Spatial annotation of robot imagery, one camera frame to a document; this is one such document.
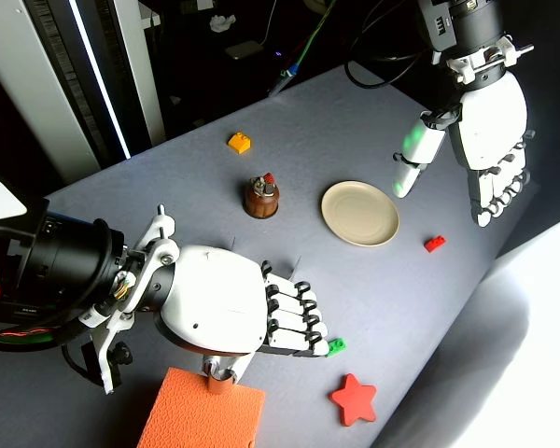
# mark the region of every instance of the plate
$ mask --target plate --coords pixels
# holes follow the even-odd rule
[[[336,235],[353,245],[377,246],[399,231],[399,212],[376,187],[347,181],[328,189],[321,214]]]

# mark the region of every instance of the robotic arm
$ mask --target robotic arm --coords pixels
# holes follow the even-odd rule
[[[137,312],[151,312],[169,341],[203,355],[210,389],[240,380],[256,351],[322,357],[328,329],[307,282],[293,284],[228,250],[189,245],[171,236],[175,221],[158,207],[132,248],[105,222],[48,211],[0,182],[0,350],[64,346],[88,331],[87,369],[107,394],[132,361],[115,336]]]
[[[433,48],[434,64],[444,64],[459,91],[457,102],[424,112],[405,137],[393,182],[405,197],[430,164],[446,130],[458,162],[468,170],[471,213],[485,227],[499,217],[529,180],[525,169],[526,103],[507,71],[533,49],[517,49],[505,35],[498,1],[418,0]]]

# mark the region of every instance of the gray table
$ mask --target gray table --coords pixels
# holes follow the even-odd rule
[[[335,237],[319,212],[323,192],[360,180],[391,194],[392,153],[421,110],[396,89],[364,91],[335,69],[58,191],[50,208],[103,217],[133,242],[165,203],[181,244],[228,247],[235,238],[236,252],[269,259],[280,273],[302,256],[296,279],[311,281],[330,338],[345,338],[348,349],[319,359],[256,355],[242,383],[267,394],[258,446],[369,446],[531,197],[477,228],[466,173],[446,142],[416,190],[397,200],[400,230],[390,244],[361,248]],[[226,147],[236,131],[254,142],[243,156]],[[268,171],[280,210],[255,220],[241,207],[240,186]],[[430,255],[423,242],[437,234],[448,243]],[[0,447],[134,446],[167,367],[198,371],[201,357],[167,342],[150,315],[122,339],[135,362],[110,397],[69,370],[57,350],[0,353]],[[327,394],[348,372],[377,386],[375,423],[340,425]]]

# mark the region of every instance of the star-shaped object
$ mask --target star-shaped object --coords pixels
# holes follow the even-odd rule
[[[359,418],[375,421],[375,411],[371,401],[375,396],[374,385],[362,385],[352,373],[344,377],[344,386],[329,394],[329,399],[342,408],[343,425],[350,427]]]

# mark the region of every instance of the orange cloth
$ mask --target orange cloth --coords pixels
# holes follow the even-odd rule
[[[254,448],[264,400],[243,385],[214,395],[204,376],[170,368],[137,448]]]

